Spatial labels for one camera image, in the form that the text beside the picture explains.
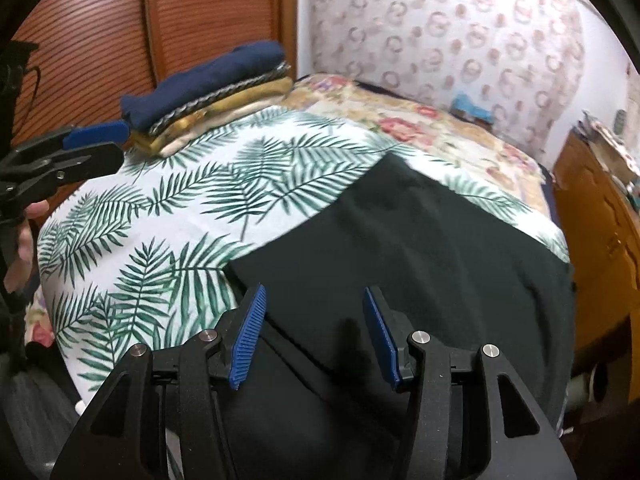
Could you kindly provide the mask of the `person's left hand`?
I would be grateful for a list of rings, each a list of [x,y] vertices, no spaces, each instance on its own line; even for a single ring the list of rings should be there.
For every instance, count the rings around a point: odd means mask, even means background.
[[[49,202],[30,204],[24,211],[25,220],[17,228],[17,256],[9,265],[3,285],[7,292],[18,292],[28,282],[34,265],[35,243],[29,221],[43,216],[49,210]]]

